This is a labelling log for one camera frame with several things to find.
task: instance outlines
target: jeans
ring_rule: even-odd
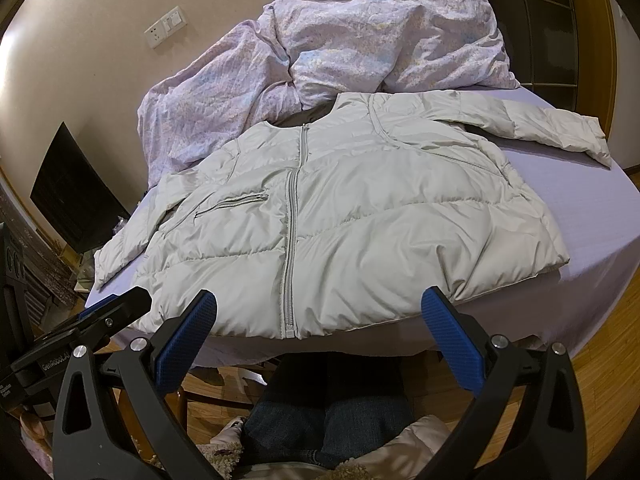
[[[240,465],[305,462],[334,469],[414,421],[400,359],[287,354],[242,430]]]

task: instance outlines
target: beige wall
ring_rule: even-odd
[[[622,168],[631,168],[640,164],[640,39],[618,3],[610,1],[616,27],[618,77],[616,104],[607,144],[614,160]]]
[[[136,110],[147,89],[270,1],[25,1],[0,44],[0,166],[51,236],[29,195],[60,123],[133,210],[146,189]],[[177,5],[189,24],[150,49],[144,30]]]

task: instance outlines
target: jacket pocket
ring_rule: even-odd
[[[222,202],[218,202],[215,206],[208,207],[202,211],[198,211],[196,213],[195,218],[202,216],[206,213],[209,213],[215,209],[236,207],[238,205],[250,204],[251,202],[264,202],[268,198],[269,198],[269,195],[267,195],[266,193],[256,193],[251,195],[239,196],[238,198],[229,198],[228,200],[223,200]]]

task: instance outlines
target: television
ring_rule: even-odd
[[[76,253],[113,237],[118,217],[130,215],[118,202],[60,124],[31,190],[31,200]]]

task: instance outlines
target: white puffer jacket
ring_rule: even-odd
[[[463,124],[610,166],[598,120],[566,110],[471,91],[345,93],[315,123],[256,124],[164,177],[96,253],[97,285],[146,247],[133,284],[153,303],[135,328],[154,332],[204,288],[214,335],[306,338],[417,316],[431,285],[459,303],[567,263],[545,204]]]

